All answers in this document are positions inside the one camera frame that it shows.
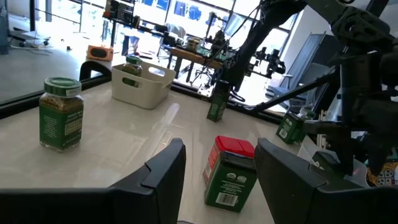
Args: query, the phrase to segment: spice jar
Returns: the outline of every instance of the spice jar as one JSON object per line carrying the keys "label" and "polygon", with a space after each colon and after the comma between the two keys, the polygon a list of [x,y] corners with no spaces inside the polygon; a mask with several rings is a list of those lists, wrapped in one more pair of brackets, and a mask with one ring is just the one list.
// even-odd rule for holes
{"label": "spice jar", "polygon": [[[141,73],[142,73],[141,63],[142,63],[141,58],[135,57],[135,56],[127,56],[126,63],[123,65],[122,71],[130,73],[131,75],[136,75],[136,76],[140,77]],[[123,82],[127,85],[131,85],[134,87],[139,86],[139,83],[134,80],[125,79],[125,80],[123,80]]]}
{"label": "spice jar", "polygon": [[81,83],[71,78],[47,78],[39,101],[40,143],[63,152],[81,139]]}

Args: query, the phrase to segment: cable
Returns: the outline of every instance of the cable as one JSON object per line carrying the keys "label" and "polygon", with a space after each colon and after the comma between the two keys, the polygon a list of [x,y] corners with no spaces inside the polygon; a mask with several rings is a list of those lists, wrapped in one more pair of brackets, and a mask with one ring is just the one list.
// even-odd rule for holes
{"label": "cable", "polygon": [[231,37],[224,43],[224,45],[217,51],[217,53],[215,53],[212,58],[209,60],[209,62],[207,62],[207,64],[205,66],[203,66],[202,71],[203,72],[206,68],[208,68],[209,64],[214,61],[214,59],[218,56],[218,54],[222,51],[222,49],[226,46],[226,44],[229,43],[229,40],[232,39],[232,37],[242,28],[242,26],[244,25],[244,23],[250,18],[250,15],[252,13],[254,13],[255,10],[257,10],[259,7],[261,7],[261,5],[264,4],[264,2],[260,2],[260,4],[258,6],[256,6],[256,8],[254,8],[250,14],[248,16],[246,16],[246,18],[243,20],[242,24],[238,27],[238,29],[231,35]]}

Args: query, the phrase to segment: white table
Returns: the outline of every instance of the white table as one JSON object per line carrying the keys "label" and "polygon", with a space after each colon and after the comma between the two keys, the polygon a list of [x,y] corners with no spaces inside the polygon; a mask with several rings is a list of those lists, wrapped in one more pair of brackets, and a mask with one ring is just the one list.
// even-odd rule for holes
{"label": "white table", "polygon": [[[265,137],[297,153],[297,146],[288,146],[275,135],[276,125],[231,110],[213,123],[206,119],[209,103],[172,91],[154,110],[112,99],[110,83],[84,91],[83,98],[81,143],[63,154],[39,144],[38,108],[0,120],[0,188],[108,187],[142,166],[172,138],[182,138],[187,164],[180,220],[273,223],[258,182],[240,214],[206,207],[202,171],[217,135],[246,139],[253,146]],[[179,110],[170,123],[166,117],[172,113],[166,111],[174,103]]]}

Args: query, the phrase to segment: workbench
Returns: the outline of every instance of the workbench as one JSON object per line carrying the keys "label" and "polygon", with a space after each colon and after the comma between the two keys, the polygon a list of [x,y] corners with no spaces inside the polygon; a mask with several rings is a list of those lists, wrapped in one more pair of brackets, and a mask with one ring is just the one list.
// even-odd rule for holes
{"label": "workbench", "polygon": [[111,94],[111,83],[83,91],[82,139],[62,154],[39,144],[38,108],[0,120],[0,188],[108,187],[141,167],[172,138],[181,138],[187,164],[179,220],[273,223],[258,182],[240,214],[206,207],[202,172],[217,135],[246,139],[253,146],[264,137],[297,153],[298,146],[288,146],[275,135],[277,125],[228,109],[213,123],[206,119],[208,103],[173,91],[154,110],[115,100]]}
{"label": "workbench", "polygon": [[[189,82],[191,79],[191,73],[192,73],[194,63],[198,63],[200,65],[206,65],[210,61],[209,58],[205,58],[204,56],[202,56],[200,54],[196,54],[196,53],[193,53],[193,52],[181,49],[181,48],[170,47],[167,49],[170,51],[169,64],[167,65],[167,68],[170,68],[170,64],[172,62],[173,57],[177,57],[177,61],[174,66],[176,79],[179,78],[182,60],[185,59],[185,60],[191,61],[186,82]],[[217,60],[211,61],[210,64],[208,65],[209,68],[214,68],[214,69],[219,69],[222,66],[223,66],[223,63],[221,63]]]}

